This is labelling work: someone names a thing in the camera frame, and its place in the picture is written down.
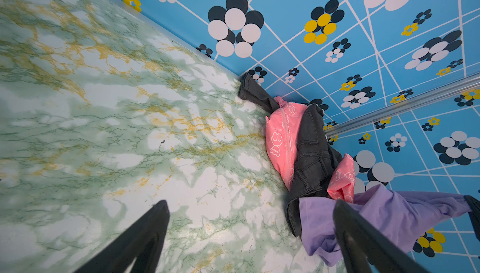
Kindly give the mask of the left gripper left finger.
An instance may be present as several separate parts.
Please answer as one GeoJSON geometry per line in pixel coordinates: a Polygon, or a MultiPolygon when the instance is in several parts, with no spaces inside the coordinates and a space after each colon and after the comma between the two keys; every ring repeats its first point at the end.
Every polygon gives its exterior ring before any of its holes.
{"type": "Polygon", "coordinates": [[[170,211],[159,201],[77,272],[155,272],[168,229],[170,211]]]}

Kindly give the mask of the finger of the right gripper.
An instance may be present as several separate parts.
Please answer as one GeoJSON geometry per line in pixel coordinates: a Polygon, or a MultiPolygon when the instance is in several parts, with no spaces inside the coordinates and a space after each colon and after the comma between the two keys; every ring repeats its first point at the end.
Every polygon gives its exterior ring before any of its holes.
{"type": "Polygon", "coordinates": [[[477,240],[480,240],[480,201],[470,195],[465,195],[464,199],[471,209],[469,212],[469,217],[471,219],[471,224],[476,238],[477,240]]]}

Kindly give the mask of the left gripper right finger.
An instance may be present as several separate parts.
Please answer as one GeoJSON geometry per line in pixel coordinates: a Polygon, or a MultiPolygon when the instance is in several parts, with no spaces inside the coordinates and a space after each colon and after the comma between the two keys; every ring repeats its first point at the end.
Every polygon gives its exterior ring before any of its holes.
{"type": "Polygon", "coordinates": [[[428,273],[345,201],[336,202],[333,219],[348,272],[371,272],[375,267],[378,272],[428,273]]]}

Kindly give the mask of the purple cloth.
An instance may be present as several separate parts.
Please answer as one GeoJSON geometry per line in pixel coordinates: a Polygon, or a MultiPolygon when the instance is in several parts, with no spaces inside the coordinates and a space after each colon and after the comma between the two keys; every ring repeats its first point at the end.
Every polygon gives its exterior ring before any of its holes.
{"type": "MultiPolygon", "coordinates": [[[[342,259],[333,219],[336,201],[323,197],[307,197],[299,201],[301,240],[308,255],[318,255],[332,267],[342,259]]],[[[427,230],[442,222],[474,210],[465,196],[441,192],[394,192],[377,185],[354,198],[350,205],[373,227],[409,252],[427,230]]]]}

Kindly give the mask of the pink printed cloth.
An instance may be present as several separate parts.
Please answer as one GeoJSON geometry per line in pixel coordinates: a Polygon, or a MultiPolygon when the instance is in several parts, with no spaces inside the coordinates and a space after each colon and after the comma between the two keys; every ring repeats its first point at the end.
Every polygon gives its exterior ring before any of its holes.
{"type": "MultiPolygon", "coordinates": [[[[294,164],[297,158],[297,141],[301,118],[307,106],[294,102],[286,102],[281,97],[275,97],[279,109],[270,117],[266,117],[266,148],[267,154],[280,173],[288,190],[291,189],[294,164]]],[[[345,154],[335,169],[333,180],[328,184],[328,196],[334,200],[354,202],[355,165],[349,154],[345,154]]]]}

